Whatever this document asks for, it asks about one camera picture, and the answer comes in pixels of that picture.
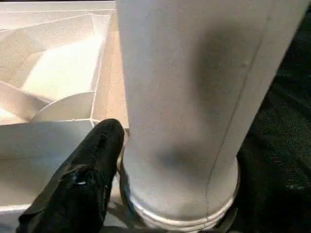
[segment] black fabric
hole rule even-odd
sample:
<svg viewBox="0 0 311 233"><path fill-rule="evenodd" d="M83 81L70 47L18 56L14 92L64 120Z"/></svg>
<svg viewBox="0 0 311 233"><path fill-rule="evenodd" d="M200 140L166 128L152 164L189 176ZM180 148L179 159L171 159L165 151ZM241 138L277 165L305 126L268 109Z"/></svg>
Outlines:
<svg viewBox="0 0 311 233"><path fill-rule="evenodd" d="M20 216L17 233L98 233L123 140L117 120L96 125Z"/></svg>
<svg viewBox="0 0 311 233"><path fill-rule="evenodd" d="M311 13L307 12L239 152L233 229L311 232Z"/></svg>

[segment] white box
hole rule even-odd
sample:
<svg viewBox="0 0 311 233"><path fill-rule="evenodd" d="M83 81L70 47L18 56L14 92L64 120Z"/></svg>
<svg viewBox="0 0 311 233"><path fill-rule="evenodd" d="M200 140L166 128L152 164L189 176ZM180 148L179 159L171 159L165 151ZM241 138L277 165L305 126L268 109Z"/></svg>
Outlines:
<svg viewBox="0 0 311 233"><path fill-rule="evenodd" d="M0 4L0 227L98 121L128 127L114 8Z"/></svg>

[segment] black cloth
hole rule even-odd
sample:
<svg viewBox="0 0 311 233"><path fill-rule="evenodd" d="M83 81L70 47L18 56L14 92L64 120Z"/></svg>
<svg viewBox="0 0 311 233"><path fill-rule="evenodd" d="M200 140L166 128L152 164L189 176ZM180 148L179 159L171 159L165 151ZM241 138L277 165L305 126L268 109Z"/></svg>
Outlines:
<svg viewBox="0 0 311 233"><path fill-rule="evenodd" d="M98 233L123 140L117 120L96 125L20 216L17 233Z"/></svg>
<svg viewBox="0 0 311 233"><path fill-rule="evenodd" d="M238 154L245 233L311 232L311 13L304 17Z"/></svg>

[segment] white column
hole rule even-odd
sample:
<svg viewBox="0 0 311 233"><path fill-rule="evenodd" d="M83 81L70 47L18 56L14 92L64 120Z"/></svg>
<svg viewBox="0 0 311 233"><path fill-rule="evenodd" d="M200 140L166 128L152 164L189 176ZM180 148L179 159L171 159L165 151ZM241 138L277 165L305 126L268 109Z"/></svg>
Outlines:
<svg viewBox="0 0 311 233"><path fill-rule="evenodd" d="M118 0L130 140L125 195L149 224L213 227L236 154L307 0Z"/></svg>

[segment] curved white panel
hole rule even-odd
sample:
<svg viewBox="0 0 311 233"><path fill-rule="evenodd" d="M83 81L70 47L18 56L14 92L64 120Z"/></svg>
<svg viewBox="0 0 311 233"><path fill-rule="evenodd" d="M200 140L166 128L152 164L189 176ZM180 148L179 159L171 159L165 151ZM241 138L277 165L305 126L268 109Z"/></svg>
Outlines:
<svg viewBox="0 0 311 233"><path fill-rule="evenodd" d="M32 118L32 122L90 118L94 91L68 96L55 101Z"/></svg>

